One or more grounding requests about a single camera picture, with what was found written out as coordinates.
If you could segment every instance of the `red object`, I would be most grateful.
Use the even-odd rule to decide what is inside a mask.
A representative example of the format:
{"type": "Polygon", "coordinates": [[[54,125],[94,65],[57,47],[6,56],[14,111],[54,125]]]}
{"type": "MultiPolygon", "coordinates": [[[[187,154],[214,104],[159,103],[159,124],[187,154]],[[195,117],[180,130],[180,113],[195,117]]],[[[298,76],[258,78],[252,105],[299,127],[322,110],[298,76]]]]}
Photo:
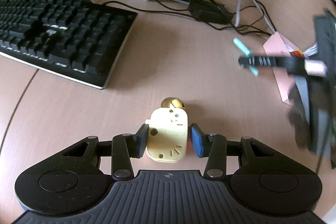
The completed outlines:
{"type": "Polygon", "coordinates": [[[290,52],[290,54],[294,55],[294,56],[297,56],[297,57],[305,58],[302,51],[293,51],[293,52],[290,52]]]}

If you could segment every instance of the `screw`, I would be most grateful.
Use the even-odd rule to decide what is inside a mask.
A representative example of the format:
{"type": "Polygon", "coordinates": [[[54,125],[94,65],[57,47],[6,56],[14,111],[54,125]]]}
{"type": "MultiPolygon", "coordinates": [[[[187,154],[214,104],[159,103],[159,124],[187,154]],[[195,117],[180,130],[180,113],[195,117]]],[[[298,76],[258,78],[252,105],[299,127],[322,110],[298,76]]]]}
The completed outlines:
{"type": "Polygon", "coordinates": [[[131,172],[127,169],[120,169],[114,172],[114,175],[118,178],[125,178],[128,177],[131,174],[131,172]]]}
{"type": "Polygon", "coordinates": [[[207,175],[211,178],[219,178],[223,175],[223,171],[219,169],[210,169],[207,171],[207,175]]]}
{"type": "Polygon", "coordinates": [[[155,136],[157,133],[158,133],[158,130],[157,130],[156,128],[153,128],[153,129],[151,130],[151,135],[152,135],[152,136],[155,136]]]}

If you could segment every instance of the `teal clip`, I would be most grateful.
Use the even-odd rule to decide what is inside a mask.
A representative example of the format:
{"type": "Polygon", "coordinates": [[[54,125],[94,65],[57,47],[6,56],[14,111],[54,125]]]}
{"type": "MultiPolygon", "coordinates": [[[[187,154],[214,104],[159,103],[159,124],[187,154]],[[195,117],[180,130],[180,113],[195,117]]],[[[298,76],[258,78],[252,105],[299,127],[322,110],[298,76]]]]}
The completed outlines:
{"type": "MultiPolygon", "coordinates": [[[[237,46],[239,50],[243,52],[243,54],[245,54],[245,56],[253,55],[253,51],[251,51],[248,47],[246,47],[245,44],[237,37],[233,39],[233,43],[237,46]]],[[[255,76],[258,76],[259,71],[255,66],[249,66],[249,69],[255,76]]]]}

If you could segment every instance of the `circular pad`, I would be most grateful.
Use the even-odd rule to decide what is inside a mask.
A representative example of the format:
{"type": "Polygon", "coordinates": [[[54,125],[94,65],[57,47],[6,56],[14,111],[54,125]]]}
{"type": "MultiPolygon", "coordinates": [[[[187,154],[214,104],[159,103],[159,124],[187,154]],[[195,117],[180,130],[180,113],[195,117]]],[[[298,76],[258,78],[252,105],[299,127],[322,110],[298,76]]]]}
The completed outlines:
{"type": "Polygon", "coordinates": [[[39,183],[48,192],[61,193],[74,188],[78,183],[78,176],[71,171],[56,170],[44,174],[39,183]]]}

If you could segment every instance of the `crosshair marking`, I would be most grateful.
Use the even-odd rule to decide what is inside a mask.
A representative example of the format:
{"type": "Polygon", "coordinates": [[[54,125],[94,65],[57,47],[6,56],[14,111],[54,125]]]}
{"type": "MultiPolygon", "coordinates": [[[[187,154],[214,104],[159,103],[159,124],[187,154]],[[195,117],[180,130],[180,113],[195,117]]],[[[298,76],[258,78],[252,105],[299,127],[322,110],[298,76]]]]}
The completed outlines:
{"type": "Polygon", "coordinates": [[[173,176],[173,174],[172,173],[167,173],[164,176],[170,179],[173,176]]]}

